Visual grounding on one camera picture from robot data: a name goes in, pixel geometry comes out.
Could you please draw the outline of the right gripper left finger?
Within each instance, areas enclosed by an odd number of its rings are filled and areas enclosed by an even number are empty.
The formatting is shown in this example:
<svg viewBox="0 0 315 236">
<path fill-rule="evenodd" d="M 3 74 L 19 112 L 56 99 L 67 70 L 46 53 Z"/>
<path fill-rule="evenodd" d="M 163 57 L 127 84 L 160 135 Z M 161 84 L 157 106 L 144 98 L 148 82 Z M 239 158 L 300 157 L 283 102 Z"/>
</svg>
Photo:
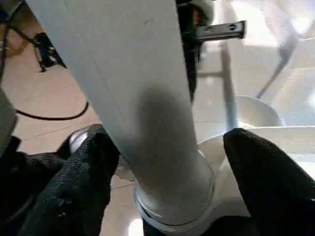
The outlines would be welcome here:
<svg viewBox="0 0 315 236">
<path fill-rule="evenodd" d="M 99 235 L 119 155 L 106 133 L 87 137 L 40 192 L 19 234 Z"/>
</svg>

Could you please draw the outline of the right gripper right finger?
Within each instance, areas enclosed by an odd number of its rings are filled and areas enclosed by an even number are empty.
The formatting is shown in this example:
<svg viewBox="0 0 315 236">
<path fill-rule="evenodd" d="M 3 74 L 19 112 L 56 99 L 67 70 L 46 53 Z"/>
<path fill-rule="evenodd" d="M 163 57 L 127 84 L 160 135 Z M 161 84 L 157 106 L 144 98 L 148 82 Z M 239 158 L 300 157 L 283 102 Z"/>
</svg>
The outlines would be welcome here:
<svg viewBox="0 0 315 236">
<path fill-rule="evenodd" d="M 315 234 L 315 181 L 271 141 L 243 128 L 223 136 L 238 188 L 262 236 Z"/>
</svg>

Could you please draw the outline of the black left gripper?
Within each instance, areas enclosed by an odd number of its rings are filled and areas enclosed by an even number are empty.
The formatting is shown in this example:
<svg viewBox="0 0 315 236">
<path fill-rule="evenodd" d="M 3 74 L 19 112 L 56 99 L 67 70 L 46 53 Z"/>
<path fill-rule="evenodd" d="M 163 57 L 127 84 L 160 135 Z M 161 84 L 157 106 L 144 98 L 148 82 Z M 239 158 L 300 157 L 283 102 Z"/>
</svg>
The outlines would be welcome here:
<svg viewBox="0 0 315 236">
<path fill-rule="evenodd" d="M 177 0 L 190 100 L 193 102 L 197 85 L 196 63 L 200 61 L 201 46 L 207 41 L 243 39 L 246 21 L 212 25 L 213 7 L 202 0 Z"/>
</svg>

